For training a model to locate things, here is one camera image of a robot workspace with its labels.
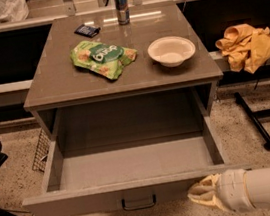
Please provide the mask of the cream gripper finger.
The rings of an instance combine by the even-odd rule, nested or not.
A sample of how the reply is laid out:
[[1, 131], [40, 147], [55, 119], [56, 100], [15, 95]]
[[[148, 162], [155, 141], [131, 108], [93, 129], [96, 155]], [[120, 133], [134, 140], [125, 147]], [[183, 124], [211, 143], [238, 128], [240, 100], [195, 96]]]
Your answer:
[[219, 179], [220, 174], [211, 174], [192, 185], [187, 193], [190, 201], [211, 208], [222, 206], [222, 201], [217, 196]]

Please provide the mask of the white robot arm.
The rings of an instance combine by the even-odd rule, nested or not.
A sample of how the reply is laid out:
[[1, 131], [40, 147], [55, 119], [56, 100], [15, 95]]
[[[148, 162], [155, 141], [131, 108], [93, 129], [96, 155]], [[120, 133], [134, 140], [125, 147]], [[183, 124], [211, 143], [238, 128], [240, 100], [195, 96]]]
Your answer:
[[231, 169], [211, 174], [192, 185], [190, 201], [229, 212], [270, 208], [270, 168]]

